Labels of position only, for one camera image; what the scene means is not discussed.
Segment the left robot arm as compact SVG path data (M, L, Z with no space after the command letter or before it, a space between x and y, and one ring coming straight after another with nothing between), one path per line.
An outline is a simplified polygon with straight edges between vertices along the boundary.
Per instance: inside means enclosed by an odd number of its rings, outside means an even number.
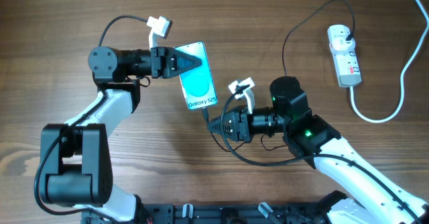
M51 215L86 213L91 221L153 223L137 195L114 185L108 137L136 110L141 78L173 78L200 67L202 60L170 47L98 46L89 54L88 65L96 100L75 118L47 124L41 132L36 203Z

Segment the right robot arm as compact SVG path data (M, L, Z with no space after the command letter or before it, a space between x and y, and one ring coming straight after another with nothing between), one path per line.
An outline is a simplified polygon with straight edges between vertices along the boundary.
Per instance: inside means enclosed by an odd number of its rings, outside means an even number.
M297 78L282 76L269 88L272 107L257 109L251 78L229 85L231 99L246 99L246 105L223 107L221 115L207 123L211 133L221 135L238 159L256 166L256 161L238 154L230 141L249 143L255 135L283 135L293 155L275 162L284 166L300 160L327 175L345 192L334 192L315 204L309 220L314 223L427 223L428 203L400 188L362 158L331 125L312 113L306 93Z

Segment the blue Galaxy smartphone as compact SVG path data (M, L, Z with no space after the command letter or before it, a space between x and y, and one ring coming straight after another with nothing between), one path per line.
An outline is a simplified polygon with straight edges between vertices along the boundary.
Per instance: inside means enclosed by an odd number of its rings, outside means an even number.
M203 42L176 47L177 50L196 56L202 64L180 75L182 91L189 110L200 109L218 103L217 93Z

